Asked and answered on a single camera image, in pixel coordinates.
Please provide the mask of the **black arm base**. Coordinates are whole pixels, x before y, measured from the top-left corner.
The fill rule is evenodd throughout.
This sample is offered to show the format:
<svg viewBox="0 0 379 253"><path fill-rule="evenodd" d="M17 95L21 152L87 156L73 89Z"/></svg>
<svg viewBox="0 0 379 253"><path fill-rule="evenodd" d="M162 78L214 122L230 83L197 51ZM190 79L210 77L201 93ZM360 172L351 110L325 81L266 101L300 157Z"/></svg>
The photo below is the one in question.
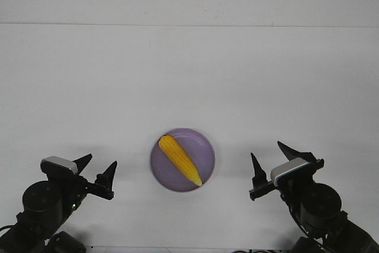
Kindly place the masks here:
<svg viewBox="0 0 379 253"><path fill-rule="evenodd" d="M86 253L86 248L82 242L61 231L53 235L44 247L46 253Z"/></svg>

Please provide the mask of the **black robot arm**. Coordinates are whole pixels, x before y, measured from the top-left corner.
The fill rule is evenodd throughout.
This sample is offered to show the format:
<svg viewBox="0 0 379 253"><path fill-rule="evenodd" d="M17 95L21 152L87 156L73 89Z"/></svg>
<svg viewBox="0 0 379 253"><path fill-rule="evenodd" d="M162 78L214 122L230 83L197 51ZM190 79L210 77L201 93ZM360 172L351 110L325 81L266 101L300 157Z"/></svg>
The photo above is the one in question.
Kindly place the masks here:
<svg viewBox="0 0 379 253"><path fill-rule="evenodd" d="M81 172L91 159L88 154L74 161L58 156L41 160L40 168L47 178L25 190L23 211L17 214L16 224L2 227L1 252L86 252L82 242L60 227L88 194L114 198L117 162L98 174L95 182L89 182Z"/></svg>
<svg viewBox="0 0 379 253"><path fill-rule="evenodd" d="M288 161L266 174L252 155L254 176L249 195L255 200L274 190L280 192L291 217L304 233L290 251L378 252L378 243L371 235L348 219L337 191L314 181L313 175L324 167L324 160L282 142L277 144Z"/></svg>

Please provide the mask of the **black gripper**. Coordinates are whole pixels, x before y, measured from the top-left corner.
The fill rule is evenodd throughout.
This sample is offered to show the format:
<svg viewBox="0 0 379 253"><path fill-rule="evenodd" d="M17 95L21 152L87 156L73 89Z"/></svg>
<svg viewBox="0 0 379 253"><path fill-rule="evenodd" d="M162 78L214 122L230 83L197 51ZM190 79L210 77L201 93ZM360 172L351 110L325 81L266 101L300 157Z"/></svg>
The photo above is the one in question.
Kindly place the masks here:
<svg viewBox="0 0 379 253"><path fill-rule="evenodd" d="M293 191L296 184L311 184L313 182L314 173L324 167L325 161L323 159L316 159L311 152L299 152L280 141L278 141L277 144L289 161L295 158L301 158L309 162L309 164L280 178L278 187L275 187L271 180L267 180L266 172L262 169L256 156L251 152L250 155L254 170L252 177L253 189L249 191L251 200L256 200L273 190L278 190L281 194L287 196L290 191Z"/></svg>
<svg viewBox="0 0 379 253"><path fill-rule="evenodd" d="M92 159L89 153L73 162L80 174ZM114 198L113 181L117 169L117 161L114 161L102 174L98 174L94 183L82 176L74 176L69 180L61 180L58 185L62 190L62 207L65 214L72 214L81 205L88 194L112 200Z"/></svg>

